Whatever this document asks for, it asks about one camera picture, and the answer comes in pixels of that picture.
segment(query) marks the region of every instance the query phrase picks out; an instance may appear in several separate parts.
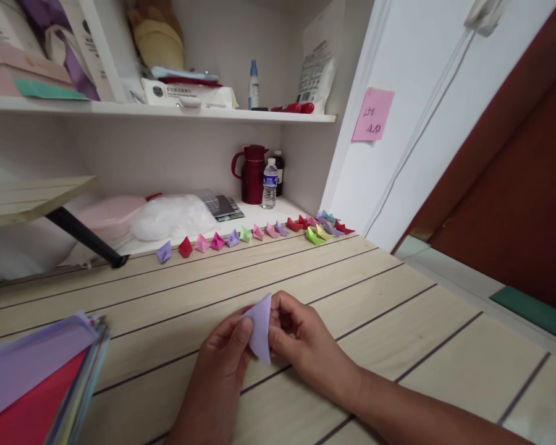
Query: desk surface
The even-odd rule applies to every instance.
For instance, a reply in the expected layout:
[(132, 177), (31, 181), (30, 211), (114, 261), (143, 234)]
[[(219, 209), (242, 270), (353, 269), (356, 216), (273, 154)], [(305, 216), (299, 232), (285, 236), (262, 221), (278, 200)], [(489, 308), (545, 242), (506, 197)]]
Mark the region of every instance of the desk surface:
[(95, 184), (95, 176), (1, 182), (0, 227), (41, 218)]
[[(81, 443), (162, 443), (203, 339), (220, 320), (284, 289), (317, 309), (361, 366), (527, 435), (547, 419), (556, 357), (351, 234), (315, 247), (300, 234), (194, 251), (160, 265), (60, 269), (0, 286), (0, 341), (77, 310), (113, 328)], [(376, 443), (287, 363), (251, 362), (234, 443)]]

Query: plastic bottle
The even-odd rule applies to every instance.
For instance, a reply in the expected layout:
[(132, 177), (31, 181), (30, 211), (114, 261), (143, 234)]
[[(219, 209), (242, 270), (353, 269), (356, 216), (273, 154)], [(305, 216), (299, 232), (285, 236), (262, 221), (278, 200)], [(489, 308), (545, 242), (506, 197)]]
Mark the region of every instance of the plastic bottle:
[(284, 175), (284, 159), (282, 152), (274, 150), (274, 159), (276, 160), (276, 168), (278, 169), (278, 184), (276, 186), (276, 196), (282, 196), (282, 176)]
[(264, 195), (261, 199), (261, 206), (266, 210), (271, 210), (276, 205), (276, 185), (278, 183), (278, 169), (276, 160), (268, 158), (267, 166), (264, 170)]
[(255, 59), (251, 61), (249, 75), (249, 109), (251, 109), (259, 107), (258, 66)]

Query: white shelf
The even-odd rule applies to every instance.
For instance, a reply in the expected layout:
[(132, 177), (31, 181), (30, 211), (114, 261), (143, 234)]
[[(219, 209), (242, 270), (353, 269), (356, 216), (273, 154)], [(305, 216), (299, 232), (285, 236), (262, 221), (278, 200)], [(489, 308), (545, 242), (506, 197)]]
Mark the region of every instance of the white shelf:
[(145, 104), (26, 99), (0, 96), (0, 111), (58, 116), (143, 116), (174, 119), (207, 119), (211, 121), (259, 122), (289, 124), (299, 122), (331, 123), (337, 116), (330, 114), (294, 114), (239, 109), (181, 108)]
[[(240, 232), (241, 226), (245, 226), (249, 230), (251, 230), (253, 228), (253, 225), (257, 224), (259, 227), (264, 229), (267, 223), (274, 225), (277, 220), (281, 223), (286, 223), (286, 220), (289, 217), (296, 221), (299, 214), (305, 216), (304, 210), (299, 209), (299, 207), (290, 203), (286, 198), (283, 197), (279, 197), (276, 199), (276, 207), (274, 207), (272, 210), (265, 210), (259, 205), (245, 204), (241, 200), (237, 199), (235, 199), (235, 201), (237, 202), (237, 205), (239, 206), (245, 217), (217, 223), (217, 230), (215, 231), (218, 232), (220, 236), (224, 237), (225, 235), (229, 235), (233, 230), (237, 230), (237, 232)], [(205, 238), (212, 238), (215, 231), (208, 232), (202, 235), (204, 235)], [(197, 237), (197, 235), (190, 237), (190, 241), (195, 242)], [(171, 245), (173, 246), (176, 246), (183, 241), (183, 239), (170, 240)], [(118, 252), (120, 253), (120, 255), (136, 255), (137, 253), (150, 252), (153, 250), (158, 250), (167, 241), (169, 241), (169, 239), (162, 241), (145, 242), (134, 238), (128, 244), (125, 244), (123, 247), (118, 249)]]

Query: tile floor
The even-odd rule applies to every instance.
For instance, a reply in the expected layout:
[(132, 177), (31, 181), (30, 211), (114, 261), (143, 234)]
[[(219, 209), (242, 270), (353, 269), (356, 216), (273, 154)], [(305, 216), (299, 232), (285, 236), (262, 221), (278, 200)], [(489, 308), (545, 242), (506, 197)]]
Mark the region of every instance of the tile floor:
[[(417, 272), (463, 297), (484, 313), (556, 355), (555, 336), (490, 300), (492, 295), (504, 287), (501, 282), (434, 250), (429, 244), (412, 236), (406, 237), (395, 256)], [(536, 444), (556, 444), (556, 406), (546, 430), (539, 433), (534, 441)]]

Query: cable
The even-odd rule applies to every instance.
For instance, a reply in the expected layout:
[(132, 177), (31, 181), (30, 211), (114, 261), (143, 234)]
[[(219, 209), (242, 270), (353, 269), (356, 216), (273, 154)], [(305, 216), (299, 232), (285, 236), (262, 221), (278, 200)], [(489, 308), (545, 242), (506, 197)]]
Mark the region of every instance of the cable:
[[(383, 212), (383, 209), (385, 208), (385, 204), (387, 203), (387, 200), (389, 199), (389, 195), (391, 194), (391, 191), (394, 188), (395, 185), (395, 181), (397, 180), (398, 176), (400, 175), (400, 173), (402, 172), (402, 169), (404, 168), (404, 166), (406, 165), (406, 163), (408, 162), (408, 159), (410, 158), (410, 155), (412, 154), (412, 152), (414, 151), (414, 149), (416, 148), (416, 146), (418, 145), (418, 142), (420, 142), (420, 139), (422, 138), (422, 135), (424, 134), (424, 132), (426, 131), (426, 129), (428, 128), (428, 125), (431, 123), (431, 120), (433, 118), (433, 116), (435, 115), (435, 113), (437, 112), (440, 103), (443, 101), (445, 95), (447, 94), (447, 91), (449, 90), (449, 87), (451, 87), (451, 84), (453, 83), (453, 81), (455, 80), (455, 77), (457, 76), (457, 73), (459, 73), (459, 69), (461, 68), (461, 65), (463, 64), (463, 60), (465, 59), (466, 54), (468, 53), (468, 50), (470, 48), (471, 42), (474, 40), (474, 36), (476, 35), (476, 32), (473, 31), (471, 33), (471, 37), (470, 40), (468, 41), (468, 44), (466, 45), (465, 49), (463, 50), (463, 54), (461, 55), (461, 59), (459, 60), (459, 63), (457, 64), (457, 68), (455, 68), (455, 71), (453, 73), (453, 75), (451, 76), (451, 79), (449, 80), (449, 83), (447, 84), (447, 86), (445, 87), (445, 90), (443, 91), (443, 94), (441, 94), (437, 104), (434, 106), (434, 109), (432, 110), (431, 115), (428, 117), (428, 119), (426, 120), (426, 124), (424, 125), (424, 127), (422, 128), (422, 131), (420, 131), (420, 134), (418, 135), (418, 137), (416, 138), (416, 140), (414, 141), (414, 143), (411, 145), (410, 150), (408, 151), (408, 154), (404, 157), (403, 161), (401, 162), (401, 165), (398, 167), (397, 172), (395, 173), (393, 179), (390, 181), (389, 183), (389, 188), (387, 189), (387, 192), (385, 193), (385, 198), (383, 198), (383, 203), (381, 204), (381, 207), (379, 207), (379, 211), (377, 212), (377, 215), (375, 216), (375, 218), (373, 219), (373, 221), (371, 222), (371, 224), (369, 225), (369, 228), (366, 230), (366, 233), (364, 234), (364, 237), (366, 238), (369, 235), (369, 232), (371, 231), (371, 229), (373, 228), (375, 222), (377, 221), (377, 219), (379, 218), (379, 216), (381, 215), (381, 213)], [(464, 42), (465, 40), (465, 36), (466, 34), (464, 34), (462, 36), (462, 39), (460, 40), (460, 45)]]

